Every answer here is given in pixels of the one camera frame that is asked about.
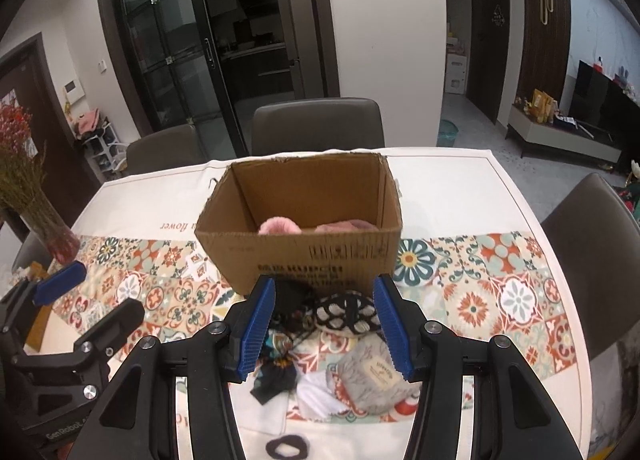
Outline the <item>black sock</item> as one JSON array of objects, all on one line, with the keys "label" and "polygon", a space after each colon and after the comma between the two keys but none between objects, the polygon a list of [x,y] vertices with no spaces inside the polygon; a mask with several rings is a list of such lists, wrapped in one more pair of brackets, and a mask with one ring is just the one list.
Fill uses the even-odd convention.
[{"label": "black sock", "polygon": [[297,371],[292,362],[285,359],[270,360],[260,366],[250,394],[261,405],[265,405],[279,394],[294,390],[296,384]]}]

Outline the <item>black television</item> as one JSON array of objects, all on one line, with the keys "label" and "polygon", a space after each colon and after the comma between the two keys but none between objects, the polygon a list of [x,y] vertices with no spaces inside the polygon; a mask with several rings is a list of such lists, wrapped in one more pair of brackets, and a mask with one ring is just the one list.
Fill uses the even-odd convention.
[{"label": "black television", "polygon": [[631,171],[639,162],[639,105],[593,66],[579,61],[570,116],[586,124],[597,142],[620,150],[616,168]]}]

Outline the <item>pink ruffled cloth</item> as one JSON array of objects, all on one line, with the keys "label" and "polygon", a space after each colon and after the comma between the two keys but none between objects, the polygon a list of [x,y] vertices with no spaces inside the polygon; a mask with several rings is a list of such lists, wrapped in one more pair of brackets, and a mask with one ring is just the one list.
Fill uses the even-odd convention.
[{"label": "pink ruffled cloth", "polygon": [[377,232],[378,228],[366,220],[341,220],[329,224],[322,224],[314,230],[318,234],[332,234],[332,232]]}]

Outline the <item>white folded cloth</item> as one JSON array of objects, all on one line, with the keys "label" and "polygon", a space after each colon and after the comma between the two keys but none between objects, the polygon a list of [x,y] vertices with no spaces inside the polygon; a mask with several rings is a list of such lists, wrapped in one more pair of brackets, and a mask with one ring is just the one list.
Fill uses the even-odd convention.
[{"label": "white folded cloth", "polygon": [[349,406],[338,400],[323,370],[303,374],[296,384],[296,400],[300,415],[309,421],[326,422],[330,417],[349,412]]}]

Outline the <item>grey chair far left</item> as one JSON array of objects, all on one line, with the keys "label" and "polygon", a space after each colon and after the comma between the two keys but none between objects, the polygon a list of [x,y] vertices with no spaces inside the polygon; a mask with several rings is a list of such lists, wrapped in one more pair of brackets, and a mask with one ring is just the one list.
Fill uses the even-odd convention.
[{"label": "grey chair far left", "polygon": [[194,126],[184,124],[132,142],[126,160],[127,174],[137,175],[202,164],[207,157]]}]

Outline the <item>grey chair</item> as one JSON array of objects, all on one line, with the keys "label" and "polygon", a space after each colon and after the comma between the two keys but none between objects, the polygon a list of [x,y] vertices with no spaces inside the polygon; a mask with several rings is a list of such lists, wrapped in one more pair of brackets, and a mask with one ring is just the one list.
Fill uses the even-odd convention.
[{"label": "grey chair", "polygon": [[127,174],[137,175],[202,164],[207,157],[194,126],[184,124],[132,142],[126,160]]},{"label": "grey chair", "polygon": [[639,321],[639,225],[592,173],[541,227],[572,292],[588,355],[596,358]]},{"label": "grey chair", "polygon": [[318,98],[259,107],[253,156],[279,152],[378,149],[385,146],[378,104],[369,98]]}]

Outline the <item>white tv cabinet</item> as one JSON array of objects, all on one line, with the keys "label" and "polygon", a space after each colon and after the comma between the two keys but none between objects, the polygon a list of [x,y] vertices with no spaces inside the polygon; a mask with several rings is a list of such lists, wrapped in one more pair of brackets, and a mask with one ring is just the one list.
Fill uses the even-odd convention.
[{"label": "white tv cabinet", "polygon": [[540,124],[515,106],[511,107],[506,138],[514,138],[521,157],[536,157],[583,165],[616,167],[622,152],[615,146],[598,142],[578,128],[574,131]]}]

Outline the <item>grey chair far middle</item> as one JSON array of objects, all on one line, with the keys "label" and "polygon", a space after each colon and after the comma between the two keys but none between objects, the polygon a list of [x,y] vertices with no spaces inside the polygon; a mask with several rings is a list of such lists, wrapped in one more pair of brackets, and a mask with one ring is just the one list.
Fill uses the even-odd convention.
[{"label": "grey chair far middle", "polygon": [[378,149],[385,146],[378,104],[369,98],[318,98],[259,107],[253,156],[279,152]]}]

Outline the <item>grey floral fabric pouch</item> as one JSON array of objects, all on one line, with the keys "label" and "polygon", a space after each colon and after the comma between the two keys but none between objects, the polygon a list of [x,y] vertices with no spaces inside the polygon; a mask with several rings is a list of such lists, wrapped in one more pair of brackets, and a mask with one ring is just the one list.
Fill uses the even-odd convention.
[{"label": "grey floral fabric pouch", "polygon": [[336,398],[357,417],[388,414],[420,394],[395,369],[386,343],[377,335],[359,339],[336,364],[326,367],[326,380]]}]

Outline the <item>patterned white tablecloth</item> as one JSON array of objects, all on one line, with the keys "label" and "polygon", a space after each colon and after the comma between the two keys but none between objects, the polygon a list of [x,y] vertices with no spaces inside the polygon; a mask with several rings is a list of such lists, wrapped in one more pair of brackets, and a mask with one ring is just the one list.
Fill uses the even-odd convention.
[{"label": "patterned white tablecloth", "polygon": [[[402,214],[394,279],[425,315],[473,339],[510,336],[581,451],[591,374],[558,259],[521,191],[487,150],[388,148]],[[222,161],[104,184],[74,224],[86,281],[55,303],[41,350],[64,353],[117,303],[145,308],[140,336],[190,336],[236,301],[196,242]]]}]

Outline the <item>black white patterned pouch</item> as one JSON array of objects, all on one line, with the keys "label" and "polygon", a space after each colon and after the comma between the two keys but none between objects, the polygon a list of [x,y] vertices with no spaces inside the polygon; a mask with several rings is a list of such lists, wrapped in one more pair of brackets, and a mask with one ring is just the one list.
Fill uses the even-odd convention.
[{"label": "black white patterned pouch", "polygon": [[373,301],[357,291],[334,293],[322,298],[314,309],[314,323],[326,333],[349,339],[381,331]]}]

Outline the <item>white shoe rack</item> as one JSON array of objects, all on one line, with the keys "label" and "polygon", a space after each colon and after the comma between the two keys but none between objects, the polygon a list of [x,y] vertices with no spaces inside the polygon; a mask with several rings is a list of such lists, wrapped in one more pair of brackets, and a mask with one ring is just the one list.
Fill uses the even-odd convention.
[{"label": "white shoe rack", "polygon": [[127,144],[116,134],[110,120],[99,108],[78,116],[74,123],[76,139],[106,180],[122,177],[126,170]]}]

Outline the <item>yellow tissue box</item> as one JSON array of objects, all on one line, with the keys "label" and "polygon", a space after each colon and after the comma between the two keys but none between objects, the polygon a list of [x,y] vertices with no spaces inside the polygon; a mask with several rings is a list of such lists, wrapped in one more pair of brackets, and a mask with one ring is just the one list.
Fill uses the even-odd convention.
[{"label": "yellow tissue box", "polygon": [[32,262],[17,277],[18,281],[10,291],[9,307],[6,309],[12,336],[21,346],[27,345],[35,352],[41,350],[51,307],[35,303],[35,290],[30,285],[38,284],[48,277],[49,274],[41,264]]}]

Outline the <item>glass vase with dried flowers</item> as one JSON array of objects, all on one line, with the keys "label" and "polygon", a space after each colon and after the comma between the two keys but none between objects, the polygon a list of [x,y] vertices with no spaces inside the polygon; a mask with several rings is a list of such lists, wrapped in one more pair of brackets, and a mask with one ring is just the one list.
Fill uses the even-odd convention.
[{"label": "glass vase with dried flowers", "polygon": [[1,103],[1,206],[10,208],[60,265],[70,264],[79,240],[42,189],[46,150],[35,150],[32,116],[16,99]]}]

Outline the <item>black floral scarf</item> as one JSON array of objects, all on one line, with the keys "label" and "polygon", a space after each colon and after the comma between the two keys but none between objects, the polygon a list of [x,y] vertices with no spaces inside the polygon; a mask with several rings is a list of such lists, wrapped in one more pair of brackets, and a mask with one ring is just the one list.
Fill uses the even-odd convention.
[{"label": "black floral scarf", "polygon": [[276,304],[258,362],[290,360],[291,353],[315,331],[319,295],[306,282],[274,278]]}]

